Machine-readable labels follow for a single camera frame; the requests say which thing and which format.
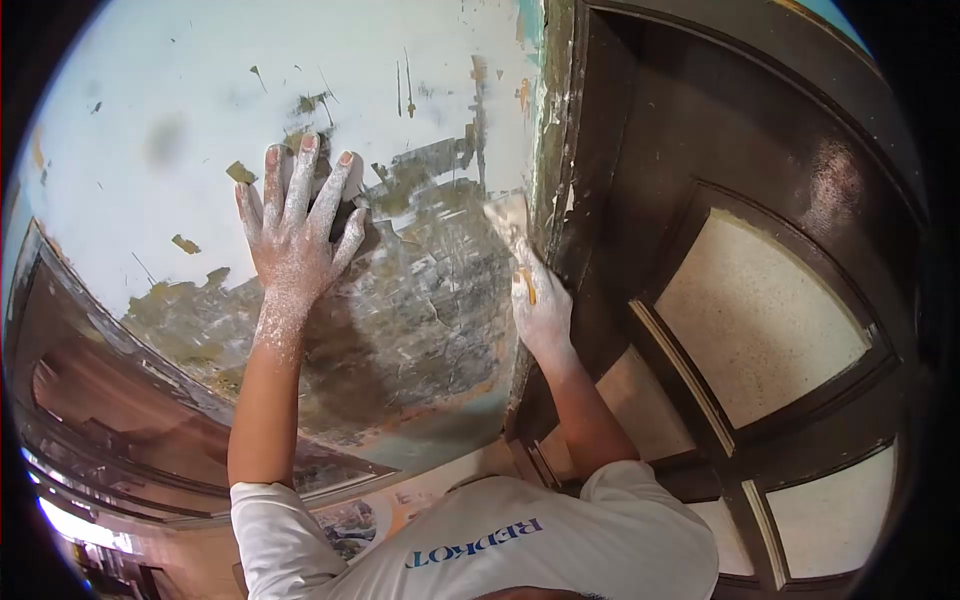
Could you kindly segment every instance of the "wooden door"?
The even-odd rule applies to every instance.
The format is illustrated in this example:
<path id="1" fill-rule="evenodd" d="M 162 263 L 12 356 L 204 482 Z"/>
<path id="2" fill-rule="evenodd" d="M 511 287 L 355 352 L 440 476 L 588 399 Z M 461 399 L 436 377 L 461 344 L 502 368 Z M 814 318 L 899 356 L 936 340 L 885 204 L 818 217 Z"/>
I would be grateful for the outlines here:
<path id="1" fill-rule="evenodd" d="M 715 597 L 840 596 L 896 510 L 927 393 L 923 211 L 876 140 L 757 49 L 627 5 L 576 24 L 554 257 L 574 344 L 715 528 Z M 555 418 L 534 366 L 510 433 L 538 465 Z"/>

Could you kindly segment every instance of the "peeling paint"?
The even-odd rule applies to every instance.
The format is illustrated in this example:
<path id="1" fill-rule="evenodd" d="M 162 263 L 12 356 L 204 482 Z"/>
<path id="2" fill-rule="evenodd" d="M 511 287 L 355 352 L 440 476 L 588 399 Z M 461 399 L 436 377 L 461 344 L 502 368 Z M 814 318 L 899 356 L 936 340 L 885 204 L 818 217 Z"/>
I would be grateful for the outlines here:
<path id="1" fill-rule="evenodd" d="M 371 165 L 382 178 L 364 193 L 373 242 L 307 324 L 302 435 L 352 451 L 381 430 L 454 410 L 452 398 L 466 402 L 507 376 L 510 256 L 483 215 L 478 182 L 434 183 L 475 158 L 474 132 L 467 124 L 462 138 L 395 156 L 389 167 Z M 397 231 L 392 218 L 401 215 L 408 223 Z M 214 271 L 201 286 L 158 282 L 131 298 L 122 323 L 235 401 L 263 291 L 255 278 L 225 289 L 227 274 Z"/>
<path id="2" fill-rule="evenodd" d="M 256 75 L 256 78 L 260 81 L 260 85 L 263 87 L 263 93 L 269 93 L 267 91 L 267 86 L 263 84 L 263 78 L 260 77 L 260 69 L 256 68 L 256 65 L 250 67 L 250 72 Z"/>
<path id="3" fill-rule="evenodd" d="M 170 241 L 176 244 L 181 250 L 183 250 L 188 254 L 199 254 L 201 251 L 200 246 L 197 246 L 190 240 L 184 239 L 183 236 L 180 235 L 179 233 L 175 235 L 173 239 L 171 239 Z"/>
<path id="4" fill-rule="evenodd" d="M 227 167 L 227 175 L 237 183 L 253 183 L 256 181 L 256 175 L 248 171 L 247 167 L 243 166 L 243 163 L 239 160 Z"/>

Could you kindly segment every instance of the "plaster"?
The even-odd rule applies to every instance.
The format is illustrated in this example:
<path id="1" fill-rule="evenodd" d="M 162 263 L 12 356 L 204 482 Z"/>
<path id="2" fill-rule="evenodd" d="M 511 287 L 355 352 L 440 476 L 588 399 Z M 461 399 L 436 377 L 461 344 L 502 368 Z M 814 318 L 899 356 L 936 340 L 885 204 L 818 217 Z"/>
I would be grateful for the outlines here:
<path id="1" fill-rule="evenodd" d="M 231 401 L 262 296 L 231 178 L 259 188 L 269 144 L 323 133 L 358 155 L 347 196 L 372 217 L 309 324 L 300 432 L 363 453 L 389 431 L 410 469 L 472 450 L 435 451 L 431 415 L 483 407 L 478 444 L 502 418 L 510 265 L 481 207 L 529 183 L 537 99 L 517 91 L 538 85 L 540 7 L 240 4 L 109 3 L 35 117 L 14 209 L 113 319 Z"/>

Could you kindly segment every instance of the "left hand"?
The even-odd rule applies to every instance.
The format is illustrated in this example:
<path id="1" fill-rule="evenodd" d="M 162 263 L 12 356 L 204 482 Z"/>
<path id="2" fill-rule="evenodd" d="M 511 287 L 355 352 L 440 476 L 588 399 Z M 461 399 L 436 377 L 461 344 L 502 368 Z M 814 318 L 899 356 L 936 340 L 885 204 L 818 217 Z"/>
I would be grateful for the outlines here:
<path id="1" fill-rule="evenodd" d="M 366 208 L 354 210 L 340 241 L 329 242 L 330 227 L 353 162 L 349 152 L 340 156 L 307 214 L 319 147 L 316 134 L 303 137 L 285 200 L 281 174 L 286 146 L 275 144 L 267 149 L 262 220 L 253 207 L 250 186 L 237 183 L 234 189 L 253 265 L 267 300 L 276 300 L 284 311 L 303 317 L 360 247 L 367 215 Z"/>

